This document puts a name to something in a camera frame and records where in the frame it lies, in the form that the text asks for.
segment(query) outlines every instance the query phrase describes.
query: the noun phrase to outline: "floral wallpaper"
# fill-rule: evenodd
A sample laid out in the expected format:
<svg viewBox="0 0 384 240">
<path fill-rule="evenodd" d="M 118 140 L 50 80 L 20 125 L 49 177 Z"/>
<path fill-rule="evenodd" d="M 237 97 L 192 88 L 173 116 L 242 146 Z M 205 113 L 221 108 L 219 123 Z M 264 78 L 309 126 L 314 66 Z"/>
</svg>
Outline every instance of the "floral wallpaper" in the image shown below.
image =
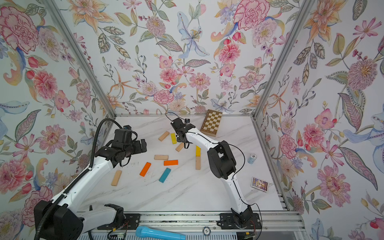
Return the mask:
<svg viewBox="0 0 384 240">
<path fill-rule="evenodd" d="M 384 239 L 383 10 L 316 0 L 257 116 L 313 240 Z"/>
<path fill-rule="evenodd" d="M 88 165 L 106 114 L 40 0 L 0 0 L 0 63 L 0 239 L 33 239 L 35 205 Z"/>
<path fill-rule="evenodd" d="M 251 113 L 300 7 L 300 0 L 56 3 L 117 114 Z"/>
</svg>

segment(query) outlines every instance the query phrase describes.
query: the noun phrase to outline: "printed flower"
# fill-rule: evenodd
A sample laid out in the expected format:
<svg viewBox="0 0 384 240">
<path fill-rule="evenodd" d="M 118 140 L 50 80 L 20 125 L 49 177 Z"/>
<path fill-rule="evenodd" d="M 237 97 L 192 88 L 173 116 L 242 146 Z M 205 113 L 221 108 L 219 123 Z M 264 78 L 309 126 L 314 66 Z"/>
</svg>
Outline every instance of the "printed flower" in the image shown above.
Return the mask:
<svg viewBox="0 0 384 240">
<path fill-rule="evenodd" d="M 238 23 L 239 30 L 255 28 L 264 21 L 269 7 L 266 0 L 242 0 L 237 6 L 234 23 Z"/>
<path fill-rule="evenodd" d="M 39 47 L 51 59 L 57 60 L 60 53 L 60 45 L 53 32 L 48 28 L 40 28 L 39 30 Z"/>
<path fill-rule="evenodd" d="M 372 59 L 353 63 L 348 71 L 348 87 L 352 90 L 364 90 L 370 86 L 377 75 L 377 64 Z"/>
<path fill-rule="evenodd" d="M 43 138 L 42 137 L 38 137 L 36 138 L 35 140 L 33 140 L 35 138 L 35 135 L 34 134 L 31 134 L 29 136 L 29 141 L 28 139 L 26 138 L 26 136 L 23 137 L 23 142 L 24 142 L 24 145 L 22 145 L 21 143 L 16 143 L 15 144 L 15 147 L 19 148 L 19 149 L 22 149 L 18 152 L 14 152 L 13 153 L 13 156 L 16 157 L 17 155 L 22 155 L 21 159 L 24 159 L 28 152 L 33 152 L 33 149 L 31 149 L 31 147 L 36 143 L 36 142 L 40 142 Z"/>
<path fill-rule="evenodd" d="M 2 7 L 0 12 L 0 33 L 7 44 L 27 54 L 34 51 L 38 44 L 38 32 L 32 19 L 14 7 Z"/>
<path fill-rule="evenodd" d="M 234 62 L 239 56 L 240 56 L 239 46 L 234 43 L 230 43 L 225 45 L 221 49 L 219 60 L 222 63 L 231 63 L 231 62 Z"/>
<path fill-rule="evenodd" d="M 118 65 L 121 67 L 121 69 L 125 68 L 125 70 L 130 71 L 133 66 L 130 63 L 127 63 L 126 60 L 119 58 L 118 59 Z"/>
<path fill-rule="evenodd" d="M 271 40 L 276 28 L 277 23 L 270 18 L 260 23 L 256 28 L 253 29 L 253 46 L 256 47 L 257 45 L 263 44 L 266 41 Z"/>
<path fill-rule="evenodd" d="M 220 69 L 220 75 L 224 75 L 224 76 L 227 76 L 227 77 L 230 77 L 233 73 L 233 70 L 235 69 L 235 64 L 232 63 L 232 64 L 225 64 L 221 69 Z"/>
<path fill-rule="evenodd" d="M 26 166 L 22 162 L 23 158 L 3 162 L 0 166 L 0 191 L 6 194 L 7 191 L 15 191 L 24 181 Z"/>
<path fill-rule="evenodd" d="M 281 159 L 280 166 L 284 175 L 288 177 L 295 177 L 296 168 L 293 162 L 291 162 L 291 160 L 287 159 L 286 157 L 283 157 Z"/>
<path fill-rule="evenodd" d="M 324 142 L 324 132 L 315 123 L 304 127 L 304 140 L 311 147 L 319 147 Z"/>
<path fill-rule="evenodd" d="M 153 100 L 160 104 L 167 104 L 173 101 L 173 97 L 173 93 L 170 93 L 169 90 L 163 89 L 153 95 Z"/>
<path fill-rule="evenodd" d="M 165 68 L 161 71 L 160 78 L 166 83 L 171 83 L 177 78 L 177 72 L 173 68 Z"/>
<path fill-rule="evenodd" d="M 240 89 L 247 89 L 251 88 L 252 86 L 256 85 L 258 82 L 263 80 L 265 77 L 265 74 L 257 74 L 255 72 L 249 71 L 245 76 L 239 77 Z"/>
<path fill-rule="evenodd" d="M 360 35 L 362 34 L 362 36 L 360 37 L 360 39 L 363 39 L 365 37 L 365 34 L 368 35 L 368 36 L 377 36 L 377 32 L 375 31 L 372 31 L 373 29 L 381 26 L 381 22 L 378 22 L 377 24 L 375 24 L 374 26 L 372 26 L 376 21 L 376 18 L 372 18 L 372 20 L 369 22 L 368 26 L 367 26 L 367 21 L 364 20 L 362 22 L 362 27 L 360 26 L 356 26 L 355 27 L 355 30 L 358 31 L 358 33 L 353 33 L 353 35 Z"/>
<path fill-rule="evenodd" d="M 33 84 L 39 96 L 44 99 L 52 99 L 57 91 L 56 78 L 47 71 L 38 71 L 34 76 Z"/>
<path fill-rule="evenodd" d="M 250 100 L 248 100 L 250 103 L 248 103 L 246 107 L 249 107 L 249 108 L 256 107 L 257 104 L 259 103 L 259 100 L 260 100 L 260 95 L 254 94 L 253 97 Z"/>
<path fill-rule="evenodd" d="M 52 195 L 52 190 L 49 189 L 47 186 L 41 186 L 39 191 L 32 191 L 31 196 L 25 201 L 24 208 L 22 211 L 23 215 L 23 224 L 27 225 L 28 227 L 32 227 L 35 225 L 35 215 L 34 215 L 34 208 L 41 200 L 49 202 Z"/>
<path fill-rule="evenodd" d="M 84 106 L 87 108 L 89 106 L 89 102 L 91 101 L 91 87 L 89 86 L 88 80 L 85 79 L 84 83 L 78 83 L 76 85 L 76 89 L 76 99 L 84 103 Z"/>
<path fill-rule="evenodd" d="M 210 79 L 211 78 L 208 77 L 205 73 L 197 73 L 197 75 L 192 73 L 192 77 L 189 78 L 189 85 L 202 91 L 203 89 L 207 89 L 207 86 L 210 85 Z"/>
<path fill-rule="evenodd" d="M 296 156 L 296 147 L 295 140 L 291 136 L 284 134 L 280 137 L 280 149 L 287 158 L 292 159 Z"/>
<path fill-rule="evenodd" d="M 310 28 L 311 42 L 317 35 L 328 43 L 331 42 L 331 28 L 330 26 L 341 22 L 339 18 L 339 11 L 344 7 L 345 0 L 318 0 L 317 9 L 311 13 L 311 18 L 303 28 Z"/>
<path fill-rule="evenodd" d="M 173 60 L 172 58 L 161 55 L 159 59 L 160 68 L 170 68 L 172 66 Z"/>
<path fill-rule="evenodd" d="M 329 108 L 325 109 L 317 115 L 317 117 L 314 118 L 314 122 L 319 125 L 322 129 L 330 129 L 335 126 L 334 122 L 332 121 L 332 113 Z"/>
<path fill-rule="evenodd" d="M 281 130 L 287 135 L 292 135 L 295 125 L 296 120 L 293 120 L 290 117 L 286 117 L 281 123 Z"/>
<path fill-rule="evenodd" d="M 0 239 L 11 240 L 20 232 L 22 225 L 21 210 L 2 212 L 0 214 Z"/>
<path fill-rule="evenodd" d="M 46 131 L 41 131 L 41 134 L 44 136 L 40 141 L 40 148 L 42 150 L 47 149 L 46 154 L 53 154 L 55 152 L 55 148 L 59 149 L 65 146 L 65 139 L 67 138 L 65 130 L 60 128 L 58 124 L 51 126 L 47 126 Z"/>
<path fill-rule="evenodd" d="M 77 122 L 77 120 L 81 119 L 81 115 L 83 114 L 80 110 L 70 110 L 70 118 L 72 121 Z"/>
<path fill-rule="evenodd" d="M 344 182 L 345 175 L 338 175 L 338 172 L 339 169 L 336 165 L 333 165 L 333 168 L 325 166 L 324 172 L 321 169 L 318 169 L 317 178 L 321 180 L 320 195 L 328 197 L 327 200 L 330 203 L 333 203 L 334 198 L 335 204 L 342 207 L 345 202 L 349 204 L 351 203 L 351 196 L 347 193 L 351 190 L 351 185 Z"/>
<path fill-rule="evenodd" d="M 112 23 L 116 22 L 106 14 L 104 9 L 107 4 L 99 0 L 67 0 L 71 5 L 69 11 L 73 12 L 73 23 L 75 26 L 81 22 L 86 22 L 98 33 L 99 22 Z"/>
<path fill-rule="evenodd" d="M 151 17 L 148 19 L 146 27 L 148 28 L 148 31 L 156 37 L 161 37 L 164 33 L 166 33 L 166 26 L 158 17 Z"/>
<path fill-rule="evenodd" d="M 336 163 L 338 163 L 341 166 L 343 166 L 344 163 L 337 158 L 337 157 L 342 157 L 343 155 L 341 153 L 335 153 L 335 151 L 337 150 L 337 148 L 339 148 L 339 146 L 335 144 L 331 148 L 331 143 L 328 140 L 326 141 L 326 144 L 327 144 L 326 148 L 321 145 L 321 148 L 326 153 L 325 158 L 328 159 L 328 157 L 331 156 L 331 160 L 334 165 L 337 165 Z"/>
</svg>

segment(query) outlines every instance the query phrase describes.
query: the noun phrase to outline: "pink flower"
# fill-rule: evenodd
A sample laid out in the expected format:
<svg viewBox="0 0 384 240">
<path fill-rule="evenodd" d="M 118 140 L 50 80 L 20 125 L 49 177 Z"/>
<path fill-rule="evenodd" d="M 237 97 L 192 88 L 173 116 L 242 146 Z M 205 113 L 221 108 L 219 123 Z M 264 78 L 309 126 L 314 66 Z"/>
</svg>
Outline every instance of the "pink flower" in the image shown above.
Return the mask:
<svg viewBox="0 0 384 240">
<path fill-rule="evenodd" d="M 381 26 L 381 22 L 378 22 L 377 24 L 375 24 L 374 26 L 372 26 L 376 21 L 376 18 L 372 18 L 372 20 L 369 22 L 368 26 L 367 26 L 367 21 L 364 20 L 362 22 L 362 27 L 360 26 L 356 26 L 355 27 L 355 30 L 358 31 L 358 33 L 353 33 L 353 35 L 360 35 L 362 34 L 362 36 L 360 37 L 360 39 L 363 39 L 365 37 L 365 34 L 368 35 L 368 36 L 377 36 L 377 32 L 375 31 L 372 31 L 373 29 Z"/>
<path fill-rule="evenodd" d="M 59 149 L 65 146 L 65 139 L 67 136 L 63 135 L 65 130 L 60 128 L 58 124 L 51 126 L 47 126 L 46 132 L 43 130 L 41 134 L 44 136 L 40 141 L 40 148 L 42 150 L 47 149 L 46 154 L 55 153 L 55 148 Z"/>
<path fill-rule="evenodd" d="M 239 56 L 240 56 L 239 46 L 234 43 L 230 43 L 225 45 L 221 49 L 219 60 L 222 63 L 231 63 L 231 62 L 234 62 Z"/>
<path fill-rule="evenodd" d="M 26 166 L 20 160 L 10 160 L 3 162 L 0 166 L 0 191 L 6 194 L 7 191 L 15 191 L 24 181 L 26 175 Z"/>
<path fill-rule="evenodd" d="M 171 83 L 177 78 L 177 72 L 173 68 L 165 68 L 161 71 L 160 78 L 166 83 Z"/>
<path fill-rule="evenodd" d="M 29 141 L 27 140 L 26 136 L 23 137 L 23 142 L 24 142 L 24 145 L 22 145 L 21 143 L 16 143 L 15 144 L 15 147 L 19 148 L 19 149 L 22 149 L 18 152 L 14 152 L 13 153 L 13 156 L 16 157 L 17 155 L 20 155 L 22 154 L 22 159 L 24 159 L 28 152 L 33 152 L 33 149 L 31 149 L 31 147 L 36 143 L 36 142 L 40 142 L 43 138 L 42 137 L 38 137 L 36 138 L 36 140 L 33 140 L 35 138 L 35 135 L 34 134 L 31 134 L 29 136 Z"/>
<path fill-rule="evenodd" d="M 173 60 L 172 58 L 168 58 L 166 56 L 160 56 L 160 68 L 170 68 L 172 66 Z"/>
<path fill-rule="evenodd" d="M 32 19 L 14 7 L 2 7 L 0 12 L 0 33 L 7 44 L 27 54 L 34 51 L 38 44 L 38 32 Z"/>
<path fill-rule="evenodd" d="M 48 74 L 47 71 L 38 71 L 34 77 L 33 84 L 37 93 L 45 99 L 52 99 L 56 94 L 57 82 L 52 73 Z"/>
<path fill-rule="evenodd" d="M 343 166 L 344 163 L 340 159 L 337 158 L 337 157 L 342 157 L 343 155 L 341 153 L 335 153 L 336 149 L 339 148 L 339 146 L 337 144 L 335 144 L 331 148 L 331 143 L 328 140 L 326 141 L 326 143 L 327 143 L 327 148 L 321 146 L 323 151 L 326 152 L 325 158 L 328 159 L 328 157 L 331 156 L 331 160 L 332 160 L 334 165 L 336 165 L 336 163 L 338 163 L 341 166 Z"/>
<path fill-rule="evenodd" d="M 257 75 L 255 72 L 249 71 L 245 76 L 239 77 L 240 89 L 247 89 L 251 88 L 252 86 L 256 85 L 258 82 L 263 80 L 265 77 L 265 74 L 259 74 Z"/>
<path fill-rule="evenodd" d="M 342 207 L 345 202 L 351 203 L 351 196 L 347 193 L 351 190 L 350 184 L 344 182 L 345 175 L 338 175 L 339 169 L 336 165 L 324 167 L 324 172 L 318 169 L 317 178 L 321 180 L 320 195 L 328 197 L 327 200 L 333 203 L 333 198 L 337 206 Z"/>
<path fill-rule="evenodd" d="M 210 85 L 210 79 L 211 78 L 205 75 L 205 73 L 197 73 L 197 75 L 192 73 L 192 77 L 189 78 L 189 85 L 202 91 L 203 89 L 207 89 L 207 86 Z"/>
<path fill-rule="evenodd" d="M 296 156 L 296 143 L 291 136 L 288 134 L 284 134 L 280 138 L 280 149 L 285 154 L 285 156 L 289 159 L 292 159 Z"/>
<path fill-rule="evenodd" d="M 234 23 L 238 23 L 239 30 L 255 28 L 264 21 L 269 7 L 266 0 L 242 0 L 236 8 Z"/>
<path fill-rule="evenodd" d="M 324 133 L 315 123 L 304 128 L 304 139 L 311 147 L 319 147 L 324 142 Z"/>
<path fill-rule="evenodd" d="M 160 103 L 160 104 L 167 104 L 173 101 L 173 93 L 170 93 L 169 90 L 160 90 L 156 92 L 153 96 L 153 100 L 155 102 Z"/>
<path fill-rule="evenodd" d="M 317 117 L 314 118 L 314 122 L 317 123 L 322 129 L 333 128 L 335 124 L 332 120 L 333 117 L 329 108 L 325 109 L 324 111 L 322 111 L 322 113 L 320 113 L 319 115 L 317 115 Z"/>
<path fill-rule="evenodd" d="M 22 211 L 23 224 L 29 227 L 35 225 L 34 208 L 41 200 L 49 202 L 52 195 L 52 190 L 47 186 L 42 186 L 39 191 L 32 191 L 31 196 L 25 201 L 25 205 Z"/>
<path fill-rule="evenodd" d="M 232 63 L 232 64 L 229 64 L 229 63 L 225 64 L 220 69 L 220 73 L 221 73 L 220 75 L 224 74 L 224 76 L 230 77 L 232 75 L 232 73 L 233 73 L 233 70 L 235 69 L 235 66 L 236 65 L 234 63 Z"/>
<path fill-rule="evenodd" d="M 84 106 L 87 108 L 89 106 L 89 102 L 91 101 L 91 87 L 89 86 L 88 80 L 85 80 L 84 83 L 77 84 L 76 88 L 76 99 L 84 103 Z"/>
</svg>

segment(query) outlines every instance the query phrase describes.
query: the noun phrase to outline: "folding chessboard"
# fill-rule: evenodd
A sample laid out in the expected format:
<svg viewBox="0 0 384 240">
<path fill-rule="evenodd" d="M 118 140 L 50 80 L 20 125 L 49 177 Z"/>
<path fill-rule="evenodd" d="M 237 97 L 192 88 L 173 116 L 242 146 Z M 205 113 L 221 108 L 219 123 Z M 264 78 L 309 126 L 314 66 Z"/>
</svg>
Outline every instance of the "folding chessboard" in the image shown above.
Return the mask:
<svg viewBox="0 0 384 240">
<path fill-rule="evenodd" d="M 222 115 L 223 113 L 221 112 L 208 110 L 203 125 L 201 126 L 200 132 L 209 136 L 216 137 Z"/>
</svg>

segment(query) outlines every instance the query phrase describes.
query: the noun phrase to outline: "white marble surface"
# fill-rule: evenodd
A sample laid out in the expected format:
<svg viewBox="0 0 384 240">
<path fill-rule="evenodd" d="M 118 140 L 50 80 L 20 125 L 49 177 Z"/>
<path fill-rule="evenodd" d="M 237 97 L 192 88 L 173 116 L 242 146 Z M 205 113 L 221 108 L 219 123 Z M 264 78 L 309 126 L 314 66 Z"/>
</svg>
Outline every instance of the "white marble surface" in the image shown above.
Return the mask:
<svg viewBox="0 0 384 240">
<path fill-rule="evenodd" d="M 198 129 L 204 117 L 190 116 L 191 123 Z M 170 135 L 164 140 L 158 138 L 165 131 L 174 132 L 166 117 L 118 117 L 122 126 L 130 125 L 145 139 L 147 152 L 133 155 L 127 166 L 115 167 L 108 173 L 87 196 L 81 209 L 87 210 L 89 205 L 97 208 L 103 204 L 116 204 L 125 211 L 228 211 L 230 202 L 221 180 L 216 178 L 209 168 L 208 157 L 201 153 L 201 170 L 195 170 L 196 146 L 177 152 L 177 144 L 172 144 Z M 107 141 L 113 139 L 113 127 Z M 276 188 L 272 181 L 261 146 L 249 116 L 223 116 L 219 126 L 218 141 L 225 140 L 238 146 L 248 159 L 255 153 L 257 159 L 253 164 L 245 162 L 244 168 L 237 173 L 238 182 L 243 195 L 249 204 L 257 202 L 260 210 L 282 210 Z M 236 159 L 236 168 L 243 164 L 243 156 L 236 148 L 231 147 Z M 163 161 L 153 160 L 155 154 L 169 155 L 169 160 L 178 159 L 177 166 L 164 166 Z M 152 165 L 145 177 L 139 173 L 146 162 Z M 164 170 L 171 169 L 164 183 L 159 178 Z M 116 170 L 122 170 L 120 181 L 116 187 L 111 182 Z M 269 191 L 262 192 L 251 187 L 252 177 L 258 177 L 270 183 Z"/>
</svg>

